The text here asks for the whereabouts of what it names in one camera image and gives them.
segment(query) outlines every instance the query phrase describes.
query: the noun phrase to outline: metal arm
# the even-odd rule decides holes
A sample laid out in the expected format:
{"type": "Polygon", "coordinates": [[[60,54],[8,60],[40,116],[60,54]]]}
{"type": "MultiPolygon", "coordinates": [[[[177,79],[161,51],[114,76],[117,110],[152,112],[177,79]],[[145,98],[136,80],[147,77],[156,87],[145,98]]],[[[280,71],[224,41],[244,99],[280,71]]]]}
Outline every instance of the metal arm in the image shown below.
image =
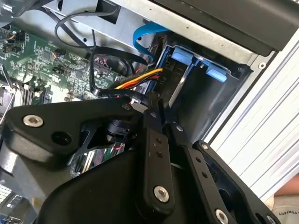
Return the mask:
{"type": "Polygon", "coordinates": [[[154,93],[143,114],[126,98],[13,108],[3,138],[0,157],[15,163],[1,166],[38,224],[279,223],[209,145],[191,145],[154,93]],[[73,155],[92,150],[80,143],[91,126],[99,147],[121,141],[125,152],[71,179],[73,155]]]}

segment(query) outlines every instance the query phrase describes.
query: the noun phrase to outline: silver screw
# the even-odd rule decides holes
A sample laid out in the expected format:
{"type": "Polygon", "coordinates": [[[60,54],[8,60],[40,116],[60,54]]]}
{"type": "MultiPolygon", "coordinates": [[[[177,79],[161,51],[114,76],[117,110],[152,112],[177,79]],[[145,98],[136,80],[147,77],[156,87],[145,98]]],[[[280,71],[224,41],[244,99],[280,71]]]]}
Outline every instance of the silver screw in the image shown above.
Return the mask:
{"type": "Polygon", "coordinates": [[[27,115],[23,118],[23,123],[29,127],[40,127],[43,125],[43,119],[36,115],[27,115]]]}
{"type": "Polygon", "coordinates": [[[220,209],[216,209],[215,211],[217,219],[221,222],[221,224],[228,224],[228,217],[225,215],[223,211],[220,209]]]}
{"type": "Polygon", "coordinates": [[[126,105],[126,104],[123,104],[123,105],[121,105],[122,106],[122,108],[124,108],[124,109],[126,109],[126,110],[130,110],[130,107],[128,106],[128,105],[126,105]]]}
{"type": "Polygon", "coordinates": [[[274,219],[271,216],[267,216],[267,218],[269,219],[271,224],[276,224],[276,222],[274,221],[274,219]]]}
{"type": "Polygon", "coordinates": [[[260,63],[259,65],[258,65],[258,68],[259,69],[264,69],[264,68],[266,68],[266,63],[265,62],[262,62],[262,63],[260,63]]]}
{"type": "Polygon", "coordinates": [[[154,188],[154,194],[160,202],[166,203],[169,201],[169,194],[164,187],[156,186],[154,188]]]}
{"type": "Polygon", "coordinates": [[[202,147],[204,150],[208,150],[208,149],[209,149],[209,147],[208,147],[206,144],[204,144],[204,143],[201,144],[201,147],[202,147]]]}
{"type": "Polygon", "coordinates": [[[183,128],[180,126],[180,125],[177,125],[177,129],[182,132],[183,131],[183,128]]]}
{"type": "Polygon", "coordinates": [[[157,115],[155,113],[150,113],[152,117],[157,118],[157,115]]]}

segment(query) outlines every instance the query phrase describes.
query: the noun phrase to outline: chip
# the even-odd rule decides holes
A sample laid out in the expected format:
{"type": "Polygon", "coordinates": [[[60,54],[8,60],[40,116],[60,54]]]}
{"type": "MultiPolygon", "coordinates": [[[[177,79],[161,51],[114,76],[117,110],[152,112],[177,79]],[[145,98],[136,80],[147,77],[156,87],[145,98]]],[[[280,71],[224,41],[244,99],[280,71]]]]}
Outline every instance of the chip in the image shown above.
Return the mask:
{"type": "Polygon", "coordinates": [[[83,71],[77,71],[76,72],[76,77],[79,78],[79,79],[82,79],[83,75],[84,75],[83,71]]]}
{"type": "Polygon", "coordinates": [[[32,70],[32,68],[33,68],[32,64],[28,64],[27,67],[29,70],[32,70]]]}
{"type": "Polygon", "coordinates": [[[47,60],[50,60],[51,59],[51,53],[50,52],[47,52],[47,51],[44,51],[43,52],[43,57],[47,60]]]}

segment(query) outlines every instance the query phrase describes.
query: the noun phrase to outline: blue plastic tab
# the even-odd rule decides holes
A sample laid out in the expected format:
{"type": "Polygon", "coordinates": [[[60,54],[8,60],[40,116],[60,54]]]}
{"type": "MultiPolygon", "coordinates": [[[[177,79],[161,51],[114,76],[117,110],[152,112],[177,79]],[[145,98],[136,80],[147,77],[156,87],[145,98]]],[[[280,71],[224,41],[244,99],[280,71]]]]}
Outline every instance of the blue plastic tab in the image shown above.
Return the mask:
{"type": "Polygon", "coordinates": [[[176,47],[172,53],[172,59],[177,60],[185,65],[190,65],[192,63],[193,54],[190,54],[183,49],[176,47]]]}
{"type": "Polygon", "coordinates": [[[227,77],[226,77],[226,71],[216,65],[213,65],[210,63],[209,67],[206,70],[206,74],[217,79],[220,82],[225,82],[227,77]]]}

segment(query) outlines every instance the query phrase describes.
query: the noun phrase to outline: motherboard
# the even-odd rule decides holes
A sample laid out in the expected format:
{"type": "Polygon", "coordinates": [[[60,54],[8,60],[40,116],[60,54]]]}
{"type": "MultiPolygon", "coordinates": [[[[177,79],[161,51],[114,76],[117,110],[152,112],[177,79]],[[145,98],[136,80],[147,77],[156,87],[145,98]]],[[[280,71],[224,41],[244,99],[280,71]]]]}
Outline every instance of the motherboard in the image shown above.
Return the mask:
{"type": "MultiPolygon", "coordinates": [[[[34,93],[29,104],[53,102],[57,93],[54,102],[95,98],[89,91],[89,60],[11,25],[0,29],[0,63],[13,80],[34,93]],[[59,61],[57,50],[63,52],[59,61]]],[[[101,58],[95,58],[94,67],[99,88],[106,89],[121,79],[101,58]]]]}

